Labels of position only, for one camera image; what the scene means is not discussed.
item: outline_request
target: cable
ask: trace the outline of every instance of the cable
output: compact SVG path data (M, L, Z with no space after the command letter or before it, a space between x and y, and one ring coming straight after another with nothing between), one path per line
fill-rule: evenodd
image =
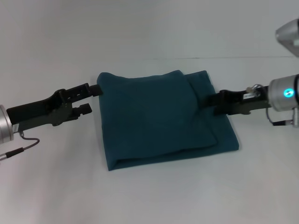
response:
M25 138L25 137L24 137L24 132L20 132L20 137L21 137L22 139L24 139L24 140L35 140L36 142L33 143L33 144L30 145L30 146L25 147L25 148L18 148L18 149L15 149L15 150L13 150L13 151L10 151L10 152L1 154L1 155L0 155L0 161L1 161L1 160L6 160L6 159L8 159L8 158L10 158L10 157L13 157L13 156L19 154L19 153L22 153L22 152L24 152L26 149L29 149L29 148L32 148L33 146L36 146L36 145L40 142L40 140L37 139L37 138Z
M263 92L264 92L264 94L265 94L265 96L266 96L266 101L267 101L267 103L269 103L269 99L268 99L268 93L267 93L267 91L266 91L266 88L263 86L263 85L261 85L261 84L255 84L253 87L252 87L252 89L256 89L257 87L260 87L262 90L263 90ZM271 124L273 124L273 121L271 120L271 118L270 118L270 116L269 116L269 107L266 107L266 116L267 116L267 119L269 120L269 122L271 123Z
M35 140L35 141L36 141L36 142L33 143L32 145L23 148L24 151L25 151L26 149L32 148L33 146L36 146L36 145L40 142L40 140L37 139L37 138L25 138L25 137L24 137L24 132L20 132L20 137L21 137L22 139L24 139L24 140Z

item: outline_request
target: blue led ring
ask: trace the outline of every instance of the blue led ring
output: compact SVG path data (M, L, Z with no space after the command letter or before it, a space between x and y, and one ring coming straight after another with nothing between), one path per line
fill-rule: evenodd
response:
M284 96L287 97L287 98L290 98L290 97L294 96L294 92L295 91L293 89L291 89L291 88L286 89L284 91Z

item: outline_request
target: white wall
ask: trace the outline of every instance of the white wall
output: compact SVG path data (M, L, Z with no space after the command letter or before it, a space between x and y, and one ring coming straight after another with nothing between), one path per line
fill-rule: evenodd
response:
M299 73L274 33L297 0L2 0L0 103L94 84L104 71L143 77L207 70L215 88L244 90ZM264 110L231 117L241 149L107 171L93 114L25 132L41 143L0 165L0 223L296 224L299 130ZM270 111L273 119L288 113ZM0 153L27 145L19 136Z

